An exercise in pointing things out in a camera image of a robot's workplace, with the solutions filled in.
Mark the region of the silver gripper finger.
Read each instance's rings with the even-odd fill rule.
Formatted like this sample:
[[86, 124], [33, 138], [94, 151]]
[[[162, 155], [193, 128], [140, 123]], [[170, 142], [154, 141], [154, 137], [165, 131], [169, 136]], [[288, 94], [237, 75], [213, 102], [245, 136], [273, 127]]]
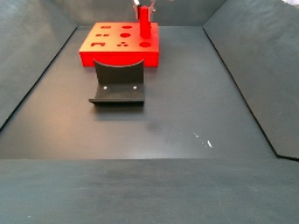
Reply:
[[137, 12], [137, 8], [140, 6], [140, 2], [138, 2], [138, 0], [131, 0], [131, 2], [133, 2], [134, 12]]
[[156, 3], [156, 0], [150, 0], [149, 10], [150, 10], [152, 13], [156, 12], [154, 3]]

